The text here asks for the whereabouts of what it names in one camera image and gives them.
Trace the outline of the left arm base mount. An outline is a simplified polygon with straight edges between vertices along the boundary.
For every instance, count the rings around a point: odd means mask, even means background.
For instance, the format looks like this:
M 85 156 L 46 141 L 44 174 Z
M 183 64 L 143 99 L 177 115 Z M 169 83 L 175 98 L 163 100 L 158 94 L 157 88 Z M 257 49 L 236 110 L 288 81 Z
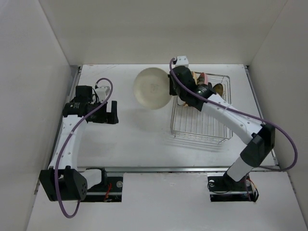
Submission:
M 122 202 L 123 174 L 104 172 L 101 183 L 87 191 L 83 203 L 118 203 Z

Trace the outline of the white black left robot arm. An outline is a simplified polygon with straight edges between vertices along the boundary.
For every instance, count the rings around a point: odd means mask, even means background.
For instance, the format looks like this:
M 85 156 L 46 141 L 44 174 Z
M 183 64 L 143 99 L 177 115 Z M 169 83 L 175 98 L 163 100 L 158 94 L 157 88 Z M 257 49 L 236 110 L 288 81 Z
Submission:
M 50 201 L 83 201 L 94 187 L 102 191 L 108 179 L 104 168 L 77 169 L 82 134 L 88 123 L 117 124 L 117 101 L 107 111 L 109 86 L 77 86 L 74 98 L 63 109 L 62 128 L 55 154 L 46 170 L 39 175 L 40 183 Z

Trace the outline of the metal wire dish rack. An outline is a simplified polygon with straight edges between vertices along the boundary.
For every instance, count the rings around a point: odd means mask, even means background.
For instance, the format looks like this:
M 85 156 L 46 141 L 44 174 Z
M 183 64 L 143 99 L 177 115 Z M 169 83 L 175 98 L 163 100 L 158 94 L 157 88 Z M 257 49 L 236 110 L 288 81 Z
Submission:
M 185 106 L 177 96 L 173 97 L 170 131 L 176 138 L 218 144 L 233 137 L 233 132 L 224 124 L 193 107 Z

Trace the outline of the black blue patterned plate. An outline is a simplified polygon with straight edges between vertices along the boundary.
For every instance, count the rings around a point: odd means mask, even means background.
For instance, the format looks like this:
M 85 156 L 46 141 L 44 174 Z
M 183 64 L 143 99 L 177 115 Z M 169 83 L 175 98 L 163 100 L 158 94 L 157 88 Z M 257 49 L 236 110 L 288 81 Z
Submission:
M 208 82 L 207 84 L 205 84 L 205 86 L 207 87 L 207 88 L 209 88 L 209 89 L 212 89 L 213 87 L 212 87 L 212 84 L 210 83 L 210 82 Z

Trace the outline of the cream bear plate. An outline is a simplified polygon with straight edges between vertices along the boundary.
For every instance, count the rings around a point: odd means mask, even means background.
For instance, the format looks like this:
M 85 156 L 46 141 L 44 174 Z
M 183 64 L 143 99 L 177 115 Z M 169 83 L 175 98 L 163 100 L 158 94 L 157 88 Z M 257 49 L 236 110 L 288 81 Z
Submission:
M 172 98 L 168 74 L 156 67 L 142 70 L 134 80 L 133 93 L 143 107 L 151 110 L 163 108 Z

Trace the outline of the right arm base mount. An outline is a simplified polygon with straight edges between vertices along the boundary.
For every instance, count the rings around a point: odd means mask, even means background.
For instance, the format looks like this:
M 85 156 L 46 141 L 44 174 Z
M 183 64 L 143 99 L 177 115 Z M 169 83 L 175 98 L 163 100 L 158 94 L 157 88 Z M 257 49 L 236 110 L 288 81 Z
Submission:
M 259 192 L 247 174 L 239 182 L 235 182 L 226 174 L 207 177 L 207 188 L 211 202 L 256 202 Z

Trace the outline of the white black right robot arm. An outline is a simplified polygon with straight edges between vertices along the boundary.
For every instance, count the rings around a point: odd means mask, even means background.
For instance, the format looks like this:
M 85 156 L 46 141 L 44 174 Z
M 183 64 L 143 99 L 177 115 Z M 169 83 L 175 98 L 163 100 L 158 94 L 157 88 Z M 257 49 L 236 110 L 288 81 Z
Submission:
M 239 157 L 223 177 L 215 181 L 227 191 L 233 191 L 245 177 L 259 167 L 275 144 L 275 127 L 261 123 L 258 118 L 237 111 L 208 84 L 196 84 L 189 68 L 176 66 L 169 72 L 173 93 L 189 106 L 207 114 L 226 126 L 245 144 Z

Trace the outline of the yellow patterned brown plate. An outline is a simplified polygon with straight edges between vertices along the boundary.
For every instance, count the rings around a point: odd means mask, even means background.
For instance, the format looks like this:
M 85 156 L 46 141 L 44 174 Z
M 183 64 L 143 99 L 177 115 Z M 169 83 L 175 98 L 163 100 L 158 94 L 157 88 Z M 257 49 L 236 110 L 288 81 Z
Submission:
M 223 85 L 221 83 L 217 83 L 214 87 L 213 87 L 214 91 L 220 96 L 222 97 L 223 92 L 224 92 L 224 88 Z

